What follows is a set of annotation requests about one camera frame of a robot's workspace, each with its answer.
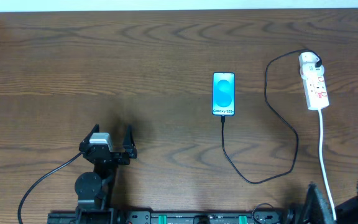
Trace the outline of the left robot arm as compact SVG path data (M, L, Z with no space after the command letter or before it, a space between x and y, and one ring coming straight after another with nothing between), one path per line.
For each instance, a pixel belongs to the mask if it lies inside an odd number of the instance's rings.
M99 125L80 142L79 151L94 169L81 174L75 182L79 209L103 210L108 206L117 168L129 165L137 157L131 126L127 127L122 148L122 152L115 152L110 134L100 132Z

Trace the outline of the blue Galaxy smartphone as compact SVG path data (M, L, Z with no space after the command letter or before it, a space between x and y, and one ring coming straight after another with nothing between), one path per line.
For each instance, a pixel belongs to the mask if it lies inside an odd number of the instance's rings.
M235 115L235 74L213 73L212 114L215 116Z

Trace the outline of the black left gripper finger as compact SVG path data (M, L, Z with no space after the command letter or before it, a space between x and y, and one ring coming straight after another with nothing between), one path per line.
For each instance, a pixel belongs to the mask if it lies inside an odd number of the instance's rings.
M135 142L132 135L131 125L128 125L127 127L122 146L126 152L135 152Z
M85 145L89 144L92 135L93 135L94 133L98 133L98 132L99 132L99 125L98 125L98 124L95 124L95 126L92 128L92 130L90 131L90 133L84 138L84 140L82 140L81 146L85 146Z

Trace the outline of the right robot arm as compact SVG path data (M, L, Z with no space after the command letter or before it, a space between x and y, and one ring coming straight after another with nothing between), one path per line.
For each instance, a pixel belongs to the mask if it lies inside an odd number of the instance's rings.
M295 216L295 223L305 224L358 224L358 181L357 195L336 206L337 219L333 218L330 206L316 184L310 184L303 208Z

